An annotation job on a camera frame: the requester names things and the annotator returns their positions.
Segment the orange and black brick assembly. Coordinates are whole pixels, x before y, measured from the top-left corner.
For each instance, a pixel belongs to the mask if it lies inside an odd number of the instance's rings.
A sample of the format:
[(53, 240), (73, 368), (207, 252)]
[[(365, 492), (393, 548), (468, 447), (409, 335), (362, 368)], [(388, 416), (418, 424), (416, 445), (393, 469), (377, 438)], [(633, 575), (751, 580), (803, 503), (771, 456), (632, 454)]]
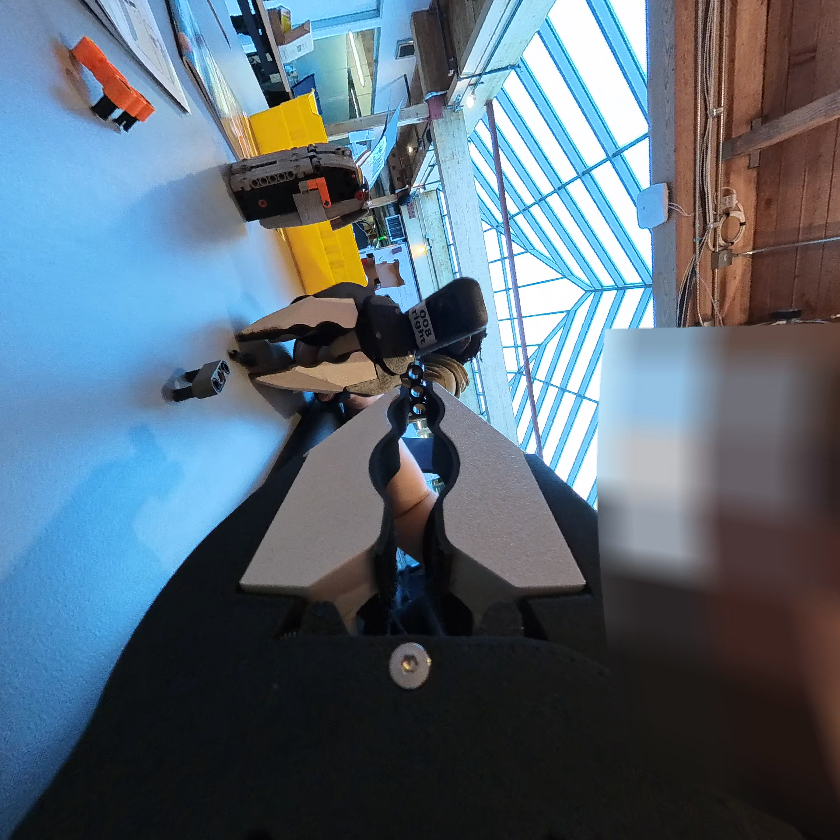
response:
[(128, 82), (89, 37), (81, 38), (70, 49), (70, 56), (95, 78), (101, 88), (101, 96), (89, 107), (98, 119), (111, 122), (127, 133), (154, 113), (154, 106), (147, 97)]

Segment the small grey brick beam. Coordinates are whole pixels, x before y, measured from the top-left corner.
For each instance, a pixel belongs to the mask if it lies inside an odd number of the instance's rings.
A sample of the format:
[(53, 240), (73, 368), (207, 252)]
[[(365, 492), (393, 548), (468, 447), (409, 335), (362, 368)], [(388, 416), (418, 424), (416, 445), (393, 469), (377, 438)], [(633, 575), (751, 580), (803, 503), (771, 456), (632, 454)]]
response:
[(175, 403), (183, 403), (217, 396), (224, 389), (229, 375), (230, 368), (224, 360), (208, 362), (199, 369), (184, 371), (175, 378), (171, 399)]

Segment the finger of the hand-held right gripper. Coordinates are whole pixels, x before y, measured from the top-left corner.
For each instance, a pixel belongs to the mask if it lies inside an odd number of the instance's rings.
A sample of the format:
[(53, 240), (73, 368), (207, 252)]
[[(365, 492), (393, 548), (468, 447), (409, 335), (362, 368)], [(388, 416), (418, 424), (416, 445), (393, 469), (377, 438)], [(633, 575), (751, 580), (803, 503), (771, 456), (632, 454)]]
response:
[(348, 358), (313, 366), (294, 364), (284, 371), (253, 375), (253, 383), (285, 392), (378, 396), (396, 387), (396, 377), (368, 358)]
[(329, 344), (354, 331), (358, 317), (359, 309), (352, 298), (307, 296), (237, 332), (236, 341)]

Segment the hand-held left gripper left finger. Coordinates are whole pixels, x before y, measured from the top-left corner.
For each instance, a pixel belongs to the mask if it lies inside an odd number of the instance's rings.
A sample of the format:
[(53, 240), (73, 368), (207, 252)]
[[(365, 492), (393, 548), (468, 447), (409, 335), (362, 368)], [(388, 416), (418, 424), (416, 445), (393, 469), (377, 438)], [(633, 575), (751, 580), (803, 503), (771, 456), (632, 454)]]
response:
[(396, 540), (371, 457), (392, 432), (386, 394), (304, 458), (239, 584), (244, 592), (334, 605), (350, 634), (374, 596), (392, 605)]

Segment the printed instruction booklet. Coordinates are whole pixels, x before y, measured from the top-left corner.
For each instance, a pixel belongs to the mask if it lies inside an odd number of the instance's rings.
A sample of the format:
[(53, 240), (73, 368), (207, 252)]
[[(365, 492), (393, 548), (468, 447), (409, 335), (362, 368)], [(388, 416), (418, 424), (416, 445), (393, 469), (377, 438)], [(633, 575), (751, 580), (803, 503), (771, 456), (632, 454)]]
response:
[(103, 27), (186, 114), (188, 99), (147, 1), (83, 1)]

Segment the yellow plastic bin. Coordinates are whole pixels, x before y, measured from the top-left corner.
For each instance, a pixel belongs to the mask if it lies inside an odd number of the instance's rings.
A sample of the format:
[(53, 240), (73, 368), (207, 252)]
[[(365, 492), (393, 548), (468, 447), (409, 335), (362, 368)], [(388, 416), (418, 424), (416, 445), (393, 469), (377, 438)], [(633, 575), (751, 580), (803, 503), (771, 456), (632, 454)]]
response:
[[(258, 112), (249, 120), (262, 154), (327, 141), (312, 93)], [(328, 223), (323, 223), (276, 233), (290, 251), (305, 293), (313, 294), (344, 282), (367, 286), (352, 227), (334, 232)]]

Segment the glass skylight window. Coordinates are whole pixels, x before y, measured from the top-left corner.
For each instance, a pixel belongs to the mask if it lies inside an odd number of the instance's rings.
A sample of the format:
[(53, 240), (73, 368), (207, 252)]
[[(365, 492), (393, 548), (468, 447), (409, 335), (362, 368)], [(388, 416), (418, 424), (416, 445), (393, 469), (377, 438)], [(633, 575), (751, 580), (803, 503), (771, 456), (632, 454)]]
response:
[(655, 324), (647, 12), (555, 2), (469, 136), (518, 442), (594, 508), (604, 334)]

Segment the person's right forearm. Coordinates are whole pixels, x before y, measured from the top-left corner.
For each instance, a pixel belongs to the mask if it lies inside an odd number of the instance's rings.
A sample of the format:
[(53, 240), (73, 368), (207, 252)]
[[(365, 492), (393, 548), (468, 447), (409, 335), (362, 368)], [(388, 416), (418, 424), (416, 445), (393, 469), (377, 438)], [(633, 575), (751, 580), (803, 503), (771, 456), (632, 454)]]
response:
[(416, 562), (425, 564), (424, 534), (438, 494), (426, 483), (423, 471), (402, 440), (398, 451), (400, 468), (386, 486), (396, 545)]

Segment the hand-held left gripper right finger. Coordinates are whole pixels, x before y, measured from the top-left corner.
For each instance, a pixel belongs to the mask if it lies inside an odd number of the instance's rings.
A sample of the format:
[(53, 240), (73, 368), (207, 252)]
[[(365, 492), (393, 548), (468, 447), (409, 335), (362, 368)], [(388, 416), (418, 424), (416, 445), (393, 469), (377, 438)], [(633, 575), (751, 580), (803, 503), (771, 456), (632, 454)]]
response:
[(437, 499), (427, 560), (429, 599), (446, 627), (477, 627), (487, 610), (580, 600), (574, 559), (525, 454), (439, 385), (429, 388)]

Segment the cardboard box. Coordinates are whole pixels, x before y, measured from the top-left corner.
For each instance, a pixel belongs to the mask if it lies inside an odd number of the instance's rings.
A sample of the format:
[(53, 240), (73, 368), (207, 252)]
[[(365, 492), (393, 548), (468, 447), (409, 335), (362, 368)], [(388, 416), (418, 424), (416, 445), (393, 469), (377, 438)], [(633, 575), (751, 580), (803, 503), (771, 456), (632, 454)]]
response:
[(314, 44), (310, 21), (294, 26), (291, 10), (283, 6), (268, 8), (266, 11), (270, 33), (282, 64), (290, 64), (312, 53)]

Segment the grey and black brick model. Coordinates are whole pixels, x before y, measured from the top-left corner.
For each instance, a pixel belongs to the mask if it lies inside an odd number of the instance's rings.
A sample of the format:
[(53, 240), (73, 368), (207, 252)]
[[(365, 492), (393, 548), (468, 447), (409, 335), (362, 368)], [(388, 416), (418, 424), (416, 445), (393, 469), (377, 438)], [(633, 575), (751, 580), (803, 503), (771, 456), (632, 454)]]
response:
[(370, 188), (351, 150), (312, 143), (231, 164), (228, 186), (244, 219), (267, 229), (351, 225), (371, 210)]

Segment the white wall access point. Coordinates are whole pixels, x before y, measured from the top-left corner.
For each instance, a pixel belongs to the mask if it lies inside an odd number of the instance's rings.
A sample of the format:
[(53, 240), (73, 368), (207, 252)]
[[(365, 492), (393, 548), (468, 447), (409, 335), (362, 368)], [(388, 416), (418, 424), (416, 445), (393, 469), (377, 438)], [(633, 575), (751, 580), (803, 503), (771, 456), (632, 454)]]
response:
[(659, 182), (640, 191), (635, 197), (637, 225), (652, 230), (669, 219), (669, 185)]

